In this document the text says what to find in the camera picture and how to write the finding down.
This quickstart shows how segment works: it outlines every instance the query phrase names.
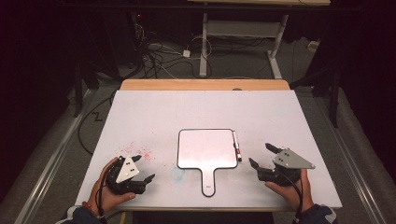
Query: table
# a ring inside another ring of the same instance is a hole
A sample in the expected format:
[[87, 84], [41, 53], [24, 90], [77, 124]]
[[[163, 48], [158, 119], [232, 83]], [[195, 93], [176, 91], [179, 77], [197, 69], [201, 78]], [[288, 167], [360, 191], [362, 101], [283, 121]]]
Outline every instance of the table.
[[[282, 6], [328, 6], [330, 0], [189, 0], [193, 2], [210, 3], [236, 3], [252, 5], [282, 5]], [[268, 60], [271, 65], [274, 78], [282, 78], [276, 62], [276, 53], [282, 40], [289, 15], [283, 15], [281, 22], [257, 22], [257, 21], [210, 21], [207, 13], [204, 13], [202, 31], [202, 53], [200, 61], [200, 77], [206, 77], [207, 65], [207, 36], [208, 35], [231, 35], [231, 36], [253, 36], [274, 37], [275, 44], [272, 50], [267, 51]]]
[[[199, 86], [205, 90], [197, 91]], [[269, 91], [258, 91], [259, 86]], [[143, 157], [136, 163], [140, 178], [156, 176], [143, 195], [119, 205], [119, 209], [290, 210], [280, 196], [258, 180], [248, 163], [251, 157], [261, 167], [273, 166], [275, 154], [264, 147], [269, 142], [290, 147], [313, 162], [317, 168], [309, 175], [314, 201], [341, 207], [297, 97], [287, 87], [284, 80], [125, 80], [110, 109], [76, 204], [89, 197], [94, 181], [110, 159], [140, 154]], [[231, 91], [235, 88], [244, 91]], [[186, 128], [219, 127], [238, 132], [244, 161], [234, 169], [215, 172], [216, 193], [209, 198], [201, 192], [199, 171], [177, 168], [177, 135]]]

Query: dry erase marker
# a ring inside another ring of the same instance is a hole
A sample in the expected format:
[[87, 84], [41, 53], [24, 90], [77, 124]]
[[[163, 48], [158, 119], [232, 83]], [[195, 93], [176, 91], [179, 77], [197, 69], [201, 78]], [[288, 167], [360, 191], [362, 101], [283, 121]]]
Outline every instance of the dry erase marker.
[[236, 139], [235, 131], [233, 131], [233, 144], [235, 146], [236, 157], [238, 158], [238, 161], [242, 161], [242, 156], [241, 156], [241, 152], [239, 151], [239, 144], [238, 144], [238, 139]]

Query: person's left hand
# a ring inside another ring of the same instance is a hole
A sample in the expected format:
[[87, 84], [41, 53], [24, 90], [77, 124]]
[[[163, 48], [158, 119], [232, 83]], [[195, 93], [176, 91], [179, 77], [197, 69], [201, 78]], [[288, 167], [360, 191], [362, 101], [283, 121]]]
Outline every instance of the person's left hand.
[[[99, 179], [95, 182], [92, 188], [91, 197], [88, 200], [88, 204], [91, 206], [91, 210], [93, 214], [97, 217], [99, 216], [99, 210], [96, 204], [95, 197], [99, 197], [99, 193], [96, 194], [100, 188], [101, 180], [104, 178], [106, 169], [117, 160], [118, 158], [114, 158], [111, 160], [102, 170], [102, 173], [99, 176]], [[125, 203], [126, 201], [132, 200], [135, 197], [135, 194], [132, 192], [125, 193], [122, 195], [116, 195], [112, 193], [106, 186], [103, 187], [102, 190], [102, 208], [104, 210], [104, 214], [109, 212], [115, 206], [120, 203]]]

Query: gray floor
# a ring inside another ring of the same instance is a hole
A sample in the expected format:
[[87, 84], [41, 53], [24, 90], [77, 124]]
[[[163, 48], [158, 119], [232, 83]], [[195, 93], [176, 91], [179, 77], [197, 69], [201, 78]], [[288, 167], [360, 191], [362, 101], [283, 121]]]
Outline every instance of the gray floor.
[[[233, 51], [229, 53], [230, 46], [221, 42], [214, 43], [212, 54], [209, 56], [212, 68], [210, 78], [273, 78], [268, 60], [263, 56], [272, 44], [271, 40], [264, 40], [255, 47], [234, 44]], [[314, 56], [313, 52], [306, 49], [307, 44], [308, 41], [302, 39], [292, 44], [281, 45], [276, 60], [283, 78], [288, 82], [304, 76]], [[166, 43], [165, 46], [171, 48], [163, 49], [167, 51], [182, 52], [184, 49], [173, 43]], [[166, 60], [177, 57], [170, 54], [162, 56]], [[191, 57], [198, 56], [199, 54], [193, 53]], [[193, 64], [193, 71], [197, 76], [199, 62], [186, 61]], [[130, 71], [126, 66], [121, 66], [120, 70], [123, 74]], [[140, 73], [134, 78], [143, 76], [144, 74]], [[158, 78], [175, 77], [193, 78], [191, 66], [188, 63], [180, 63], [158, 74]], [[86, 91], [83, 113], [76, 119], [73, 118], [75, 105], [71, 92], [71, 105], [37, 146], [12, 190], [0, 205], [0, 223], [15, 223], [17, 218], [20, 218], [18, 222], [26, 218], [21, 221], [24, 223], [54, 223], [65, 209], [74, 204], [91, 160], [91, 156], [83, 150], [78, 141], [76, 125], [92, 108], [110, 97], [119, 87], [118, 83], [106, 76], [99, 75], [99, 78], [99, 90]], [[396, 218], [395, 185], [371, 148], [343, 92], [341, 91], [339, 97], [337, 111], [338, 129], [334, 129], [327, 118], [329, 100], [326, 97], [314, 98], [309, 87], [298, 88], [296, 93], [343, 204], [343, 208], [336, 210], [339, 222], [392, 223]], [[95, 121], [93, 115], [88, 115], [81, 126], [82, 142], [90, 151], [94, 151], [109, 108], [110, 103], [105, 101], [94, 110], [99, 112], [98, 119]], [[48, 171], [51, 171], [54, 177], [45, 175]], [[293, 213], [273, 213], [273, 216], [275, 223], [291, 223]], [[127, 220], [131, 218], [132, 214], [128, 213]], [[110, 223], [120, 223], [120, 215], [114, 216]]]

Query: person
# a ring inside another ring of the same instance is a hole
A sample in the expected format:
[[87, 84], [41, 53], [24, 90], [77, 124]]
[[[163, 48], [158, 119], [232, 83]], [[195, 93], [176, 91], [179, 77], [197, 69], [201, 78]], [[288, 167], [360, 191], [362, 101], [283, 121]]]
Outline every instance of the person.
[[[64, 217], [56, 224], [102, 224], [106, 223], [104, 217], [100, 217], [99, 208], [96, 202], [97, 192], [101, 186], [102, 179], [105, 177], [106, 169], [117, 160], [111, 160], [102, 170], [99, 179], [92, 188], [90, 199], [84, 202], [82, 206], [70, 207]], [[337, 218], [334, 211], [325, 205], [315, 204], [312, 200], [311, 186], [308, 180], [306, 169], [301, 170], [301, 178], [295, 183], [296, 187], [302, 192], [302, 206], [300, 207], [300, 196], [294, 187], [281, 187], [273, 182], [265, 182], [265, 186], [273, 192], [282, 196], [288, 202], [294, 211], [298, 211], [296, 218], [292, 223], [299, 224], [337, 224]], [[132, 200], [135, 194], [132, 192], [122, 195], [113, 194], [108, 188], [103, 188], [102, 208], [103, 214], [111, 211], [115, 206]]]

